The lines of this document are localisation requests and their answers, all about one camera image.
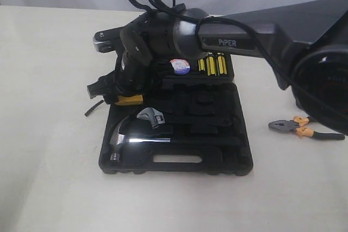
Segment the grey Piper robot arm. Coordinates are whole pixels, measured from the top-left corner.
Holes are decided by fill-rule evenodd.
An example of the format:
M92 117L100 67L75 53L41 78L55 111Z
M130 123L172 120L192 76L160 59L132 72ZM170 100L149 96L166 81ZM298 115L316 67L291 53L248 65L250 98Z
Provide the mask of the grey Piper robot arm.
M98 32L99 52L121 60L87 87L91 98L144 93L164 60L198 61L209 52L263 58L278 86L291 88L300 108L321 124L347 133L347 0L316 0L213 17L161 0L143 5L127 25Z

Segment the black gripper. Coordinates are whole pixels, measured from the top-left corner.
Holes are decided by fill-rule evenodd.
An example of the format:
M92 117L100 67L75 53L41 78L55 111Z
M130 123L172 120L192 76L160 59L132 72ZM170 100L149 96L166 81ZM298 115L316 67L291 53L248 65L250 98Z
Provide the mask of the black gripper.
M87 86L90 99L117 99L145 93L174 74L172 21L130 22L122 27L123 49L116 52L115 69Z

